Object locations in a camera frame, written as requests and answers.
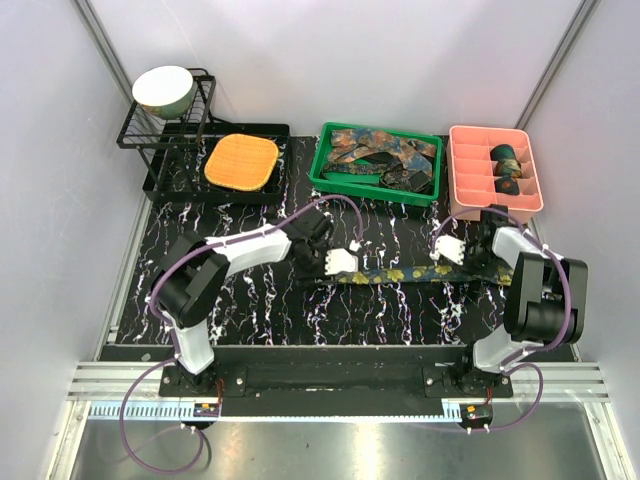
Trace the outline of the blue yellow floral tie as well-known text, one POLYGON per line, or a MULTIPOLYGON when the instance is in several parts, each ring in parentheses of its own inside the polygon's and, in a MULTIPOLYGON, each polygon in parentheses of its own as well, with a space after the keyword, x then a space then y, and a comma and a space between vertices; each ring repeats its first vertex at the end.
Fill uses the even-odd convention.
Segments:
POLYGON ((466 270, 449 264, 398 267, 341 272, 317 279, 326 285, 386 285, 393 283, 472 283, 488 282, 499 286, 510 286, 513 270, 503 263, 491 264, 480 270, 466 270))

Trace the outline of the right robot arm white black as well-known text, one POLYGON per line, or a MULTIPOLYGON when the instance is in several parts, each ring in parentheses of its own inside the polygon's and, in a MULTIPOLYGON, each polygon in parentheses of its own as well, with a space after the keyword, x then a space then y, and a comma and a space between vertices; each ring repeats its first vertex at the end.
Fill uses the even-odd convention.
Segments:
POLYGON ((465 246, 462 266, 478 273, 496 259, 512 269, 502 324, 451 369, 457 390, 470 397, 498 386, 512 363, 575 344, 584 331, 587 264, 551 251, 507 207, 492 204, 482 209, 480 233, 465 246))

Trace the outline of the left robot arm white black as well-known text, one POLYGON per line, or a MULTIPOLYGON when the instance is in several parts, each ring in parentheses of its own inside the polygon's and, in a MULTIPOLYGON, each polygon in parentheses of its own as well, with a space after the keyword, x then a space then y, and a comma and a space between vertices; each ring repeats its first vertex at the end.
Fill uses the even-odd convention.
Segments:
POLYGON ((283 226, 265 224, 226 237, 183 234, 159 264, 151 312, 169 328, 176 376, 196 396, 215 386, 207 319, 228 277, 263 264, 290 261, 306 276, 325 272, 331 221, 312 209, 283 226))

